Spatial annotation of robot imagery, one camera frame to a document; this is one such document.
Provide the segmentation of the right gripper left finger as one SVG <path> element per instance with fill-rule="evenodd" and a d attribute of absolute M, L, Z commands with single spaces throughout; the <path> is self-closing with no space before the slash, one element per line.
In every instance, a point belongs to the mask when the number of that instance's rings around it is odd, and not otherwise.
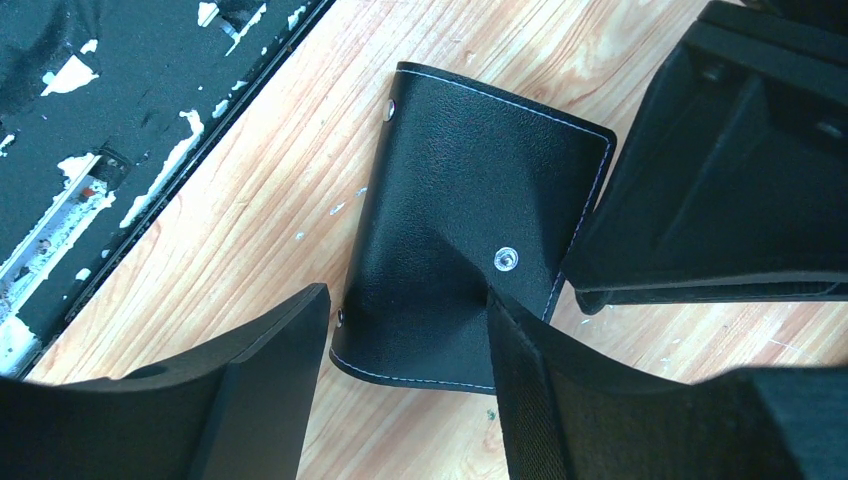
<path fill-rule="evenodd" d="M 120 379 L 1 382 L 5 479 L 293 479 L 328 288 Z"/>

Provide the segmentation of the black leather card holder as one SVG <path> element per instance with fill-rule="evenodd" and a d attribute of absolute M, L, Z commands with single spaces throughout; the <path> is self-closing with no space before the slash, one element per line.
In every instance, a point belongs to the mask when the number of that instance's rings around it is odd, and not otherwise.
<path fill-rule="evenodd" d="M 375 384 L 493 394 L 488 294 L 550 320 L 616 143 L 585 119 L 399 63 L 332 363 Z"/>

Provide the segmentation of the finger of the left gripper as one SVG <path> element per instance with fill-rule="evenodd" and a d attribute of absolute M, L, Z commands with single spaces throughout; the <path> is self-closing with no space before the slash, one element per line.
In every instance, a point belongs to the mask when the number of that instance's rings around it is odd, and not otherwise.
<path fill-rule="evenodd" d="M 606 291 L 574 288 L 574 292 L 581 311 L 594 315 L 610 305 L 846 301 L 847 283 L 782 282 Z"/>
<path fill-rule="evenodd" d="M 847 288 L 847 5 L 711 1 L 650 81 L 578 290 Z"/>

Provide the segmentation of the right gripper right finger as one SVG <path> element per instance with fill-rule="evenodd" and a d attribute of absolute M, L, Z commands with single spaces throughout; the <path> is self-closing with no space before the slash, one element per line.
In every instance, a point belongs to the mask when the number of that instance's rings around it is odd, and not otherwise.
<path fill-rule="evenodd" d="M 845 366 L 738 368 L 696 383 L 613 360 L 490 292 L 514 479 L 843 479 Z"/>

